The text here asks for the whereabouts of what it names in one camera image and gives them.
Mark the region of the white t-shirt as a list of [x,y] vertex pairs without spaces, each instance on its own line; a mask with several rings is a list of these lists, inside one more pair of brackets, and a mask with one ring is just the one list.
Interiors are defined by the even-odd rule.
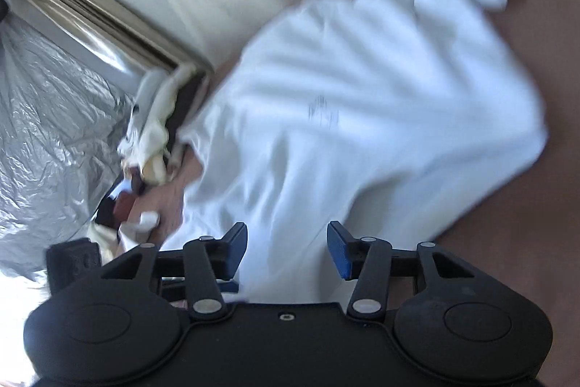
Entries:
[[508,0],[304,0],[182,130],[202,173],[179,250],[249,230],[244,299],[346,304],[326,227],[411,250],[541,155],[544,103],[488,19]]

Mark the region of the silver foil window cover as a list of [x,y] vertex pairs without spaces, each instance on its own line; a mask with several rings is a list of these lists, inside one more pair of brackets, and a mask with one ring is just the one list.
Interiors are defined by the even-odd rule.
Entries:
[[120,174],[131,100],[13,14],[1,22],[1,272],[34,279]]

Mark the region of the red-brown suitcase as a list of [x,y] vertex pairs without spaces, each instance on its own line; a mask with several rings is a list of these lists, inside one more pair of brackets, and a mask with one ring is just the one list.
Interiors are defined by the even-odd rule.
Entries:
[[134,193],[121,192],[117,195],[113,207],[113,217],[117,227],[129,219],[136,200]]

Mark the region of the dark brown folded garment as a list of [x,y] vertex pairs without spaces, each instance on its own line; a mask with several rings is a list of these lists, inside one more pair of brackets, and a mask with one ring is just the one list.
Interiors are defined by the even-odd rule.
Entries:
[[179,89],[175,109],[166,121],[169,132],[167,150],[169,157],[165,159],[167,174],[173,178],[180,169],[185,153],[185,144],[177,137],[178,129],[186,124],[199,110],[206,98],[210,86],[210,74],[197,72],[185,86]]

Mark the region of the beige curtain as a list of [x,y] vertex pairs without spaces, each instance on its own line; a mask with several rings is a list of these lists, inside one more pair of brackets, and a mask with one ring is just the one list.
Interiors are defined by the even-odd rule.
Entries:
[[160,32],[118,0],[6,0],[11,11],[125,89],[157,67],[212,73],[203,56]]

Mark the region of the cream towel green trim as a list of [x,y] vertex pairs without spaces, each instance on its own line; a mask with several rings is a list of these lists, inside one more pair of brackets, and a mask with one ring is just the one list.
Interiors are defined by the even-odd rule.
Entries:
[[166,121],[174,112],[179,89],[197,72],[196,67],[191,64],[181,65],[171,73],[166,72],[168,76],[155,95],[137,148],[128,158],[119,155],[126,179],[136,172],[148,185],[159,186],[169,181],[165,164],[165,159],[169,157]]

